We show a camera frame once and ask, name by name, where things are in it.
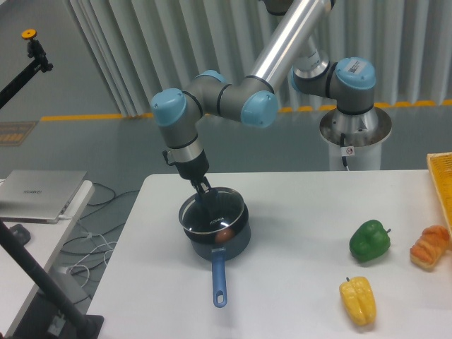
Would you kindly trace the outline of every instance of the silver arm tube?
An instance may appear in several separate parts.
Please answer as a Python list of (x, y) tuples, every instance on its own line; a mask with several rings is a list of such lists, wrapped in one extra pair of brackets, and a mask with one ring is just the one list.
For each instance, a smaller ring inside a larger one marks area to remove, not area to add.
[(331, 0), (296, 0), (259, 55), (251, 76), (266, 81), (276, 92), (314, 28), (331, 10)]

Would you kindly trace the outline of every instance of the silver laptop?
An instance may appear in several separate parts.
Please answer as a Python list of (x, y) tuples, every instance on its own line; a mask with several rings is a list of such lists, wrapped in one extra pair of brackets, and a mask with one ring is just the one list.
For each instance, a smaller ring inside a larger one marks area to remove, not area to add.
[(86, 172), (14, 170), (0, 186), (0, 219), (56, 223)]

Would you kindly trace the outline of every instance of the bread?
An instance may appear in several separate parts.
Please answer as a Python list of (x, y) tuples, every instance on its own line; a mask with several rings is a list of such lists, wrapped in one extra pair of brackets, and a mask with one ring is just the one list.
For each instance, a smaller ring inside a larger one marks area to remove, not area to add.
[(447, 249), (449, 239), (445, 227), (435, 225), (426, 228), (410, 249), (411, 261), (424, 270), (431, 270)]

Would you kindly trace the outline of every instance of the saucepan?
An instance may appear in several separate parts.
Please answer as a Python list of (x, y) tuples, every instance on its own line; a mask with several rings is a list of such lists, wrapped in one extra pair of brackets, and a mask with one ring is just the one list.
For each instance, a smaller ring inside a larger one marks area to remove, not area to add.
[(251, 237), (242, 196), (226, 187), (194, 194), (182, 205), (179, 221), (194, 251), (212, 262), (213, 304), (226, 306), (225, 261), (241, 254)]

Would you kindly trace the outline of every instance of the yellow basket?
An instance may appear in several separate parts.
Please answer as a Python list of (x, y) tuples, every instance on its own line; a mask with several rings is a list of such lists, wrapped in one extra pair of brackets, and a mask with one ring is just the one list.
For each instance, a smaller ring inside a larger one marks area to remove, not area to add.
[(452, 152), (428, 154), (427, 164), (452, 237)]

